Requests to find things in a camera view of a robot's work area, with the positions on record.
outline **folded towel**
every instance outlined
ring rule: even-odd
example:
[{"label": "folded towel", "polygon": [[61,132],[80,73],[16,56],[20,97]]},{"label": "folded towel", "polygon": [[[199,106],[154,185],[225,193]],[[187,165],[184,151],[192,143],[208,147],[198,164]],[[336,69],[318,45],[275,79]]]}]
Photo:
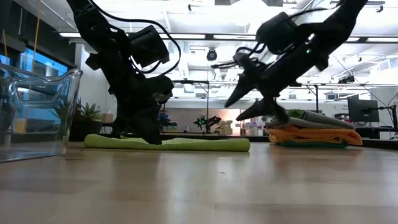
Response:
[{"label": "folded towel", "polygon": [[275,121],[266,125],[272,129],[284,129],[287,126],[295,125],[300,128],[355,130],[355,126],[348,122],[340,121],[336,118],[330,118],[312,111],[304,112],[301,119],[289,118],[289,121],[285,124],[280,124],[278,121]]},{"label": "folded towel", "polygon": [[162,142],[162,145],[151,145],[139,138],[107,138],[89,134],[85,138],[85,147],[102,149],[152,149],[182,151],[236,151],[248,152],[250,141],[246,138],[225,140],[202,140],[175,138]]},{"label": "folded towel", "polygon": [[347,142],[345,141],[341,143],[286,141],[286,142],[278,142],[277,145],[283,147],[315,147],[315,148],[339,148],[339,149],[344,149],[348,146]]},{"label": "folded towel", "polygon": [[362,146],[361,136],[349,129],[299,129],[296,126],[288,126],[284,129],[268,129],[269,140],[272,142],[330,142]]}]

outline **gray towel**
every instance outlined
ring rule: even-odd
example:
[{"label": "gray towel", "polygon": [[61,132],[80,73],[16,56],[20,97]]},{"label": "gray towel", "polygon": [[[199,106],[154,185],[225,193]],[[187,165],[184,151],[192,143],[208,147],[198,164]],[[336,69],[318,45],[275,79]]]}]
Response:
[{"label": "gray towel", "polygon": [[296,125],[301,128],[355,130],[355,126],[353,126],[348,122],[340,121],[335,118],[329,118],[325,115],[314,113],[311,111],[304,112],[301,119],[289,118],[289,121],[286,124],[280,124],[278,123],[278,121],[267,124],[269,128],[276,128],[276,129],[282,129],[290,125]]}]

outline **ceiling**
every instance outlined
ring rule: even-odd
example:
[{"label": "ceiling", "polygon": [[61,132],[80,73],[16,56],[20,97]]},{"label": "ceiling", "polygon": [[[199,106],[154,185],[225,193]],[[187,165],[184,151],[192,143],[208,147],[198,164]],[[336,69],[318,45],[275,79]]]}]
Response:
[{"label": "ceiling", "polygon": [[[315,7],[331,7],[330,0],[296,0],[296,4],[285,4],[283,7],[269,7],[261,0],[229,0],[235,2],[230,6],[219,5],[222,0],[96,0],[107,12],[118,17],[131,19],[150,19],[162,24],[170,33],[216,33],[216,34],[255,34],[257,28],[266,20],[281,11],[294,14]],[[36,0],[15,0],[33,14],[37,14]],[[384,10],[377,13],[378,7],[365,7],[357,20],[352,36],[389,36],[398,35],[398,23],[394,22],[398,14],[398,1],[385,0]],[[40,17],[59,32],[77,32],[73,14],[66,0],[40,0]],[[324,20],[333,11],[314,12],[299,17],[297,23],[318,22]],[[130,24],[109,20],[126,32],[136,32],[147,24]],[[177,59],[175,47],[165,40],[170,52],[170,62],[161,65],[155,74],[170,68]],[[210,65],[231,60],[234,51],[243,45],[253,46],[254,42],[242,41],[207,41],[179,40],[183,54],[178,70],[169,76],[180,80],[237,81],[239,69],[212,70]],[[218,59],[208,62],[206,54],[209,48],[216,49]],[[268,54],[257,55],[263,61],[272,60]],[[389,58],[398,57],[397,44],[343,44],[330,57],[330,66],[323,72],[311,69],[300,82],[337,83],[345,76],[346,69],[355,71],[358,78],[366,82],[371,70]]]}]

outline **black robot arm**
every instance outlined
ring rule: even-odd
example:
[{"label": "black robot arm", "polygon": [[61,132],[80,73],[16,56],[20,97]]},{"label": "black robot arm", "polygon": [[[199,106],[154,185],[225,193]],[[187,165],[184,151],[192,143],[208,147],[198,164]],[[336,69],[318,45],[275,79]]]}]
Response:
[{"label": "black robot arm", "polygon": [[149,144],[162,144],[157,115],[160,104],[172,96],[174,84],[165,75],[146,78],[136,64],[146,67],[169,61],[169,52],[153,26],[131,35],[112,26],[92,0],[67,0],[81,37],[97,52],[86,61],[102,69],[109,93],[118,101],[113,134],[134,132]]},{"label": "black robot arm", "polygon": [[[339,8],[324,22],[301,24],[297,26],[286,13],[282,12],[269,21],[263,23],[257,30],[258,44],[246,54],[240,49],[233,57],[234,62],[215,67],[243,68],[239,75],[238,85],[227,100],[225,107],[229,107],[251,90],[257,89],[263,99],[256,101],[236,119],[238,121],[256,116],[274,115],[280,123],[288,121],[283,107],[275,99],[279,93],[293,85],[298,77],[316,66],[319,71],[328,67],[329,55],[343,44],[351,35],[356,24],[356,18],[368,0],[341,0]],[[273,63],[265,64],[253,60],[250,56],[263,44],[268,50],[281,57]]]}]

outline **clear plastic bin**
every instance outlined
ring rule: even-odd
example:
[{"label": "clear plastic bin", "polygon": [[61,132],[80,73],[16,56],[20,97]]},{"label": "clear plastic bin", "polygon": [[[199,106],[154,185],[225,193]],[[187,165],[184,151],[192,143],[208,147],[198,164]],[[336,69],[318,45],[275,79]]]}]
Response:
[{"label": "clear plastic bin", "polygon": [[82,73],[46,77],[0,64],[0,162],[66,152]]}]

